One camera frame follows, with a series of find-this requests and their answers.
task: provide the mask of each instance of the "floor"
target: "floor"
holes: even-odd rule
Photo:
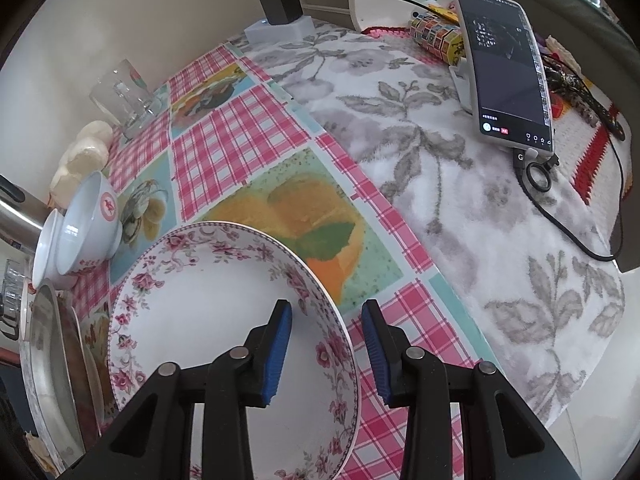
[[[582,480],[613,479],[640,438],[640,269],[623,273],[626,309],[602,360],[549,429]]]

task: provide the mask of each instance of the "black charger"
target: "black charger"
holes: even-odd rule
[[[260,0],[270,25],[286,25],[302,16],[300,0]]]

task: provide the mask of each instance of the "red logo on bowl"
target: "red logo on bowl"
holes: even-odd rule
[[[116,218],[116,201],[111,193],[103,193],[100,197],[100,212],[107,222]]]

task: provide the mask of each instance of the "pot handle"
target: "pot handle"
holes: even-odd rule
[[[13,182],[9,182],[2,175],[0,175],[0,190],[7,193],[7,195],[9,195],[18,203],[22,203],[25,200],[24,191],[16,186]]]

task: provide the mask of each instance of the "white phone stand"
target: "white phone stand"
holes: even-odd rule
[[[471,76],[469,62],[466,57],[461,57],[458,62],[458,66],[449,66],[449,72],[453,78],[453,85],[458,92],[458,98],[460,99],[460,105],[465,112],[473,113],[471,108],[471,84],[469,83],[469,77]]]

